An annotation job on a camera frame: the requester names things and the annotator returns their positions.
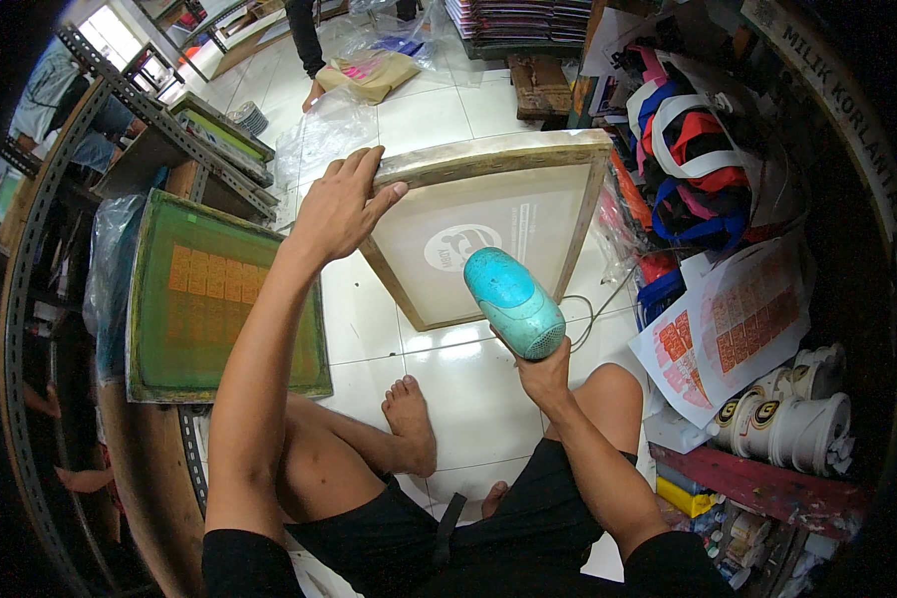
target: black shorts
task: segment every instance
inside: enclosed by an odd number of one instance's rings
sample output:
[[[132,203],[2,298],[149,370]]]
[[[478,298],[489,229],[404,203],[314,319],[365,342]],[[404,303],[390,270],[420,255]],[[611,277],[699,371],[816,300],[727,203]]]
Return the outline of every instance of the black shorts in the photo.
[[[622,452],[634,465],[637,456]],[[286,529],[312,556],[368,598],[405,596],[443,568],[493,561],[578,572],[602,530],[591,516],[562,443],[542,438],[525,469],[489,519],[455,528],[447,565],[436,565],[436,521],[399,487],[363,506]]]

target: blue hair dryer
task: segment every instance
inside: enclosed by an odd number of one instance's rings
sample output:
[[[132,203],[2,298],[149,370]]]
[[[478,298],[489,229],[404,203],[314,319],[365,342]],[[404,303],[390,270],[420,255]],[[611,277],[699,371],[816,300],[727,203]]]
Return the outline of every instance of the blue hair dryer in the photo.
[[[478,250],[465,263],[465,283],[515,353],[539,360],[559,348],[565,336],[562,310],[514,257],[495,247]]]

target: green screen printing frame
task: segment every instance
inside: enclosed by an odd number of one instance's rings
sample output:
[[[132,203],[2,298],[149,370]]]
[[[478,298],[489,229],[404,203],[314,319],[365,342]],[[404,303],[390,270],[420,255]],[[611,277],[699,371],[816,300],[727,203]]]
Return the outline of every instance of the green screen printing frame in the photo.
[[[128,401],[204,404],[215,399],[232,343],[283,238],[217,209],[150,191],[127,306]],[[196,254],[202,256],[201,268]],[[224,262],[225,273],[219,270]],[[333,391],[319,278],[303,305],[288,390],[311,398]]]

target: white shirt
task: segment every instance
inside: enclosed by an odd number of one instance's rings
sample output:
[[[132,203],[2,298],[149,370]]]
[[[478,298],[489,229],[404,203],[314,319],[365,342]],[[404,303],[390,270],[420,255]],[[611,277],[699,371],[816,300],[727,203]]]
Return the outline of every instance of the white shirt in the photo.
[[[47,50],[33,67],[24,95],[17,103],[17,110],[10,121],[10,137],[17,139],[23,133],[41,144],[48,133],[56,106],[79,74],[79,67],[63,42],[57,38],[49,42]]]

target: window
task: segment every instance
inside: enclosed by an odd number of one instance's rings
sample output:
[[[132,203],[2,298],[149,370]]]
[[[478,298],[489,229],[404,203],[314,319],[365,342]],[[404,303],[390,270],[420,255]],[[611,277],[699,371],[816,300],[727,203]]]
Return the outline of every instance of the window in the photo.
[[[109,6],[104,5],[94,12],[79,30],[120,71],[143,47]]]

